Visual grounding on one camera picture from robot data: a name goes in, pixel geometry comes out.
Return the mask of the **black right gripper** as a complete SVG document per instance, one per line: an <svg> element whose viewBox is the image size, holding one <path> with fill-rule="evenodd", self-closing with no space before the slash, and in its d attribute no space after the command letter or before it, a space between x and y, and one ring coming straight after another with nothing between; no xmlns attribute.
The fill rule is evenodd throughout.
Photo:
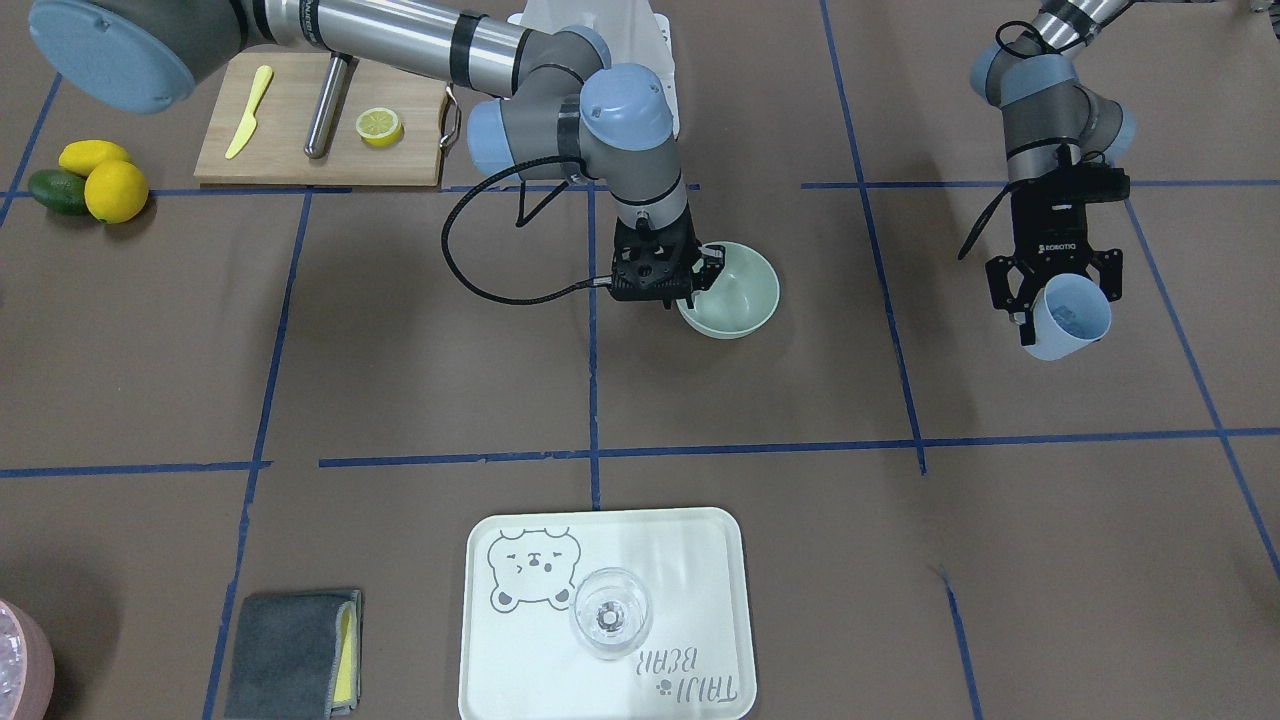
<svg viewBox="0 0 1280 720"><path fill-rule="evenodd" d="M660 301L695 309L695 295L710 290L726 265L723 243L700 243L691 220L654 229L616 222L611 297L620 302Z"/></svg>

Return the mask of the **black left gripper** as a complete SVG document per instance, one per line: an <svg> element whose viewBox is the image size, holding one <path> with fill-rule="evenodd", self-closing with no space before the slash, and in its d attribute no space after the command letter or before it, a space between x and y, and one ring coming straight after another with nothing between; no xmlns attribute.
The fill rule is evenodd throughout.
<svg viewBox="0 0 1280 720"><path fill-rule="evenodd" d="M1021 347L1036 343L1036 286L1075 273L1093 281L1107 301L1123 297L1124 251L1096 250L1088 240L1088 182L1082 176L1042 176L1007 186L1012 256L986 263L992 305L1018 328Z"/></svg>

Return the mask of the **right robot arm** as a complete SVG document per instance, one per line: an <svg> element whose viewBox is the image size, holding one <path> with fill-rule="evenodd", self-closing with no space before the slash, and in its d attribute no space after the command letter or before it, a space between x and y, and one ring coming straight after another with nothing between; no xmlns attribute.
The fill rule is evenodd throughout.
<svg viewBox="0 0 1280 720"><path fill-rule="evenodd" d="M698 240L660 77L620 63L586 26L532 29L430 1L36 1L35 46L109 106L155 114L248 47L311 47L486 95L466 140L480 188L517 176L561 190L604 181L614 200L607 275L617 301L692 307L726 265Z"/></svg>

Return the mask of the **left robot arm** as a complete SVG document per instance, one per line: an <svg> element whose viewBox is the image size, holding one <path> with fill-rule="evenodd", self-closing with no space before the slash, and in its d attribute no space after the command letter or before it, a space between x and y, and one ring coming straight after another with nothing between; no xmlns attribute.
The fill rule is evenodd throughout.
<svg viewBox="0 0 1280 720"><path fill-rule="evenodd" d="M1091 245L1087 210L1129 199L1132 181L1119 161L1137 122L1088 88L1074 59L1128 8L1043 1L1033 20L1015 23L1018 37L997 28L970 73L973 90L1001 114L1009 178L961 254L1009 202L1012 251L986 263L989 296L1018 328L1021 347L1044 361L1105 337L1123 296L1123 252Z"/></svg>

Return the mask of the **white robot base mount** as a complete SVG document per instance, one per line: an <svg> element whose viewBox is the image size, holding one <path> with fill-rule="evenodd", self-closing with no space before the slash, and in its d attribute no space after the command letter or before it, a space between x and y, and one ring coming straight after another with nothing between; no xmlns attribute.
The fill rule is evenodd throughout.
<svg viewBox="0 0 1280 720"><path fill-rule="evenodd" d="M604 38L614 65L640 64L657 74L673 115L673 135L680 136L671 23L650 1L526 1L507 20L548 33L568 26L595 31Z"/></svg>

